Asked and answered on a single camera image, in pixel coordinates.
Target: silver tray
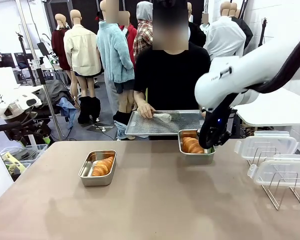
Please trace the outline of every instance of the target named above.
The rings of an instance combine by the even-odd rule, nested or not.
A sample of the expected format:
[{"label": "silver tray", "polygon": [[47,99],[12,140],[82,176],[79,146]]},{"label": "silver tray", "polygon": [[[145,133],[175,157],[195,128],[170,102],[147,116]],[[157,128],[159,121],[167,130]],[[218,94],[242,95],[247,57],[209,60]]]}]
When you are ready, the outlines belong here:
[{"label": "silver tray", "polygon": [[[99,161],[107,159],[109,156],[114,156],[113,164],[110,172],[105,176],[87,176],[89,170],[91,169],[94,161]],[[82,180],[83,185],[88,186],[106,186],[112,181],[115,174],[116,163],[117,163],[117,152],[115,150],[99,150],[92,151],[88,154],[84,160],[82,167],[79,171],[79,177]]]},{"label": "silver tray", "polygon": [[198,139],[197,129],[189,129],[189,130],[180,130],[178,133],[178,142],[179,142],[179,150],[182,153],[186,162],[190,165],[208,165],[211,164],[214,160],[215,147],[212,147],[207,151],[207,153],[188,153],[184,152],[184,143],[183,137],[191,137]]},{"label": "silver tray", "polygon": [[158,114],[170,114],[171,122],[165,123],[153,117],[142,117],[137,111],[133,111],[125,134],[133,136],[177,136],[180,130],[200,129],[204,124],[204,118],[200,110],[162,110],[155,111]]}]

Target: gray pants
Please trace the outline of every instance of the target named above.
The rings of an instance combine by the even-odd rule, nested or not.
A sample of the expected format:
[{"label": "gray pants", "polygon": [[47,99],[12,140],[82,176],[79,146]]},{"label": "gray pants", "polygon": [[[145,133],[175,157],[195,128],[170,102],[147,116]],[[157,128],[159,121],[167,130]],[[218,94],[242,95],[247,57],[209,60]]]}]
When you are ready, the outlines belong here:
[{"label": "gray pants", "polygon": [[106,93],[108,95],[108,99],[110,103],[110,108],[113,115],[115,115],[116,112],[119,110],[119,96],[117,94],[115,84],[113,81],[111,81],[108,78],[106,70],[104,70],[104,82],[105,82]]}]

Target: dark red coat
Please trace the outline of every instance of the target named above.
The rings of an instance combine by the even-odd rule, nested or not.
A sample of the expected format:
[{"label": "dark red coat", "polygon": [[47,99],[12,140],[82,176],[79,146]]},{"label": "dark red coat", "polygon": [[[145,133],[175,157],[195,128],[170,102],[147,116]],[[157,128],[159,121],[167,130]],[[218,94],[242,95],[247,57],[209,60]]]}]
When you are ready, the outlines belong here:
[{"label": "dark red coat", "polygon": [[[125,28],[125,26],[120,26],[120,29],[123,30]],[[128,48],[129,48],[129,54],[130,54],[130,59],[131,62],[133,63],[133,66],[136,66],[135,64],[135,58],[134,58],[134,40],[136,38],[137,35],[137,29],[135,29],[135,27],[130,24],[128,26],[128,33],[127,33],[127,42],[128,42]]]},{"label": "dark red coat", "polygon": [[65,52],[65,44],[64,44],[64,36],[67,29],[61,28],[60,30],[55,30],[52,33],[52,50],[59,58],[60,68],[63,70],[70,70],[70,66],[67,61],[66,52]]}]

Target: light blue jacket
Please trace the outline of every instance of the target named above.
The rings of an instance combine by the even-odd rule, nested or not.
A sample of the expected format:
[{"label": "light blue jacket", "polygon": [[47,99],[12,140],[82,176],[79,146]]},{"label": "light blue jacket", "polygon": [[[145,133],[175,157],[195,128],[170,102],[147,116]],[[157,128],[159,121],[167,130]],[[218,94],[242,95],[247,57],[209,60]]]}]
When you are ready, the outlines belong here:
[{"label": "light blue jacket", "polygon": [[135,78],[128,43],[118,24],[99,22],[96,44],[107,77],[115,83],[124,83]]}]

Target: wire mesh tray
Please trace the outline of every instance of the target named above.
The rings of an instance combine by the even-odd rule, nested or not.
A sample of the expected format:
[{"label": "wire mesh tray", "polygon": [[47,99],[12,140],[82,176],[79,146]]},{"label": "wire mesh tray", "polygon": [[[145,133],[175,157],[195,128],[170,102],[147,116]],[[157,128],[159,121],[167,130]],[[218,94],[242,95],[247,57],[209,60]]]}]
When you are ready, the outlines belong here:
[{"label": "wire mesh tray", "polygon": [[144,118],[137,111],[133,111],[125,134],[133,136],[177,136],[180,130],[200,129],[204,124],[200,110],[162,110],[155,113],[170,114],[171,122],[166,123],[156,117]]}]

